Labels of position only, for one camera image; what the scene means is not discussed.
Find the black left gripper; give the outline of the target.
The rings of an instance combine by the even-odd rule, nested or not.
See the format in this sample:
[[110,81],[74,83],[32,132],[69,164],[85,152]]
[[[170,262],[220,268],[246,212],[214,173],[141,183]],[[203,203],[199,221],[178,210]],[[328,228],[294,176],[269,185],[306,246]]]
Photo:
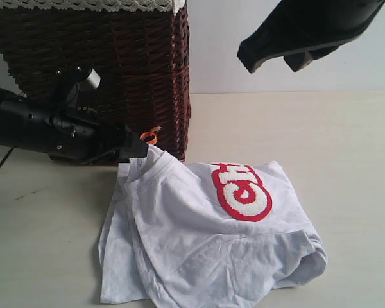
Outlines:
[[50,118],[57,132],[51,160],[68,164],[104,164],[118,158],[118,163],[131,158],[146,158],[148,144],[123,124],[108,123],[94,111],[63,109]]

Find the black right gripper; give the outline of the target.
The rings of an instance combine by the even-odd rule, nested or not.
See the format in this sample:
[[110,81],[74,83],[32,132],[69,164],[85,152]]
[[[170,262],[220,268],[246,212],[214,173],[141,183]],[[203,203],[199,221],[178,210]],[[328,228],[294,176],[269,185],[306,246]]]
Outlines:
[[364,32],[384,5],[384,1],[281,1],[276,6],[280,20],[267,19],[244,39],[238,58],[254,73],[264,62],[283,57],[298,72],[339,46],[302,51],[308,44],[354,40]]

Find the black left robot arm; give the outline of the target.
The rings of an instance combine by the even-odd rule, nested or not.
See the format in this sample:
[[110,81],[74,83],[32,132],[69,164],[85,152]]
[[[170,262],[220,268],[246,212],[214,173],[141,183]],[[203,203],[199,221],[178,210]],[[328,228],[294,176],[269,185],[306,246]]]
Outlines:
[[144,158],[148,145],[129,127],[79,111],[62,97],[41,102],[0,88],[0,146],[44,153],[74,165]]

